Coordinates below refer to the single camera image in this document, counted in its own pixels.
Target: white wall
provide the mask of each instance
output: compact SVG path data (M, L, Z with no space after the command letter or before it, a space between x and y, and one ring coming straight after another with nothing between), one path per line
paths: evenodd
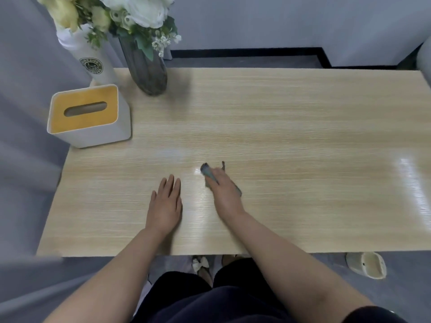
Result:
M324 48L333 66L398 64L431 35L431 0L176 0L172 49Z

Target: right hand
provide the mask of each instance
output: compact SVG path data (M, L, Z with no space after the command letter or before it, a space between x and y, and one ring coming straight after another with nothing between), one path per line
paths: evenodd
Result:
M205 176L214 194L214 205L223 221L229 221L245 213L240 195L232 180L221 168L210 168L218 183Z

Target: wooden table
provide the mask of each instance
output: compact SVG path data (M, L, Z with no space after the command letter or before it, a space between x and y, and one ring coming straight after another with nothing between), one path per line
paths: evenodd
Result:
M431 249L431 90L419 72L179 68L160 97L117 73L133 137L70 148L39 255L116 255L170 173L184 213L161 252L244 252L199 171L222 160L246 210L305 251Z

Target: tissue box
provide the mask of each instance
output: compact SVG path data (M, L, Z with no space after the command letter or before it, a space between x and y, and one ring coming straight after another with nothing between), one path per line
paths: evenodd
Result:
M58 92L51 98L47 131L78 148L126 140L130 108L113 84Z

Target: gray glass vase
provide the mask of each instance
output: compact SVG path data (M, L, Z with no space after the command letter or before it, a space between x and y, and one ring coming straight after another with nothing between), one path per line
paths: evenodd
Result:
M130 75L136 85L150 96L157 96L166 91L168 73L159 53L153 50L150 61L130 37L119 37Z

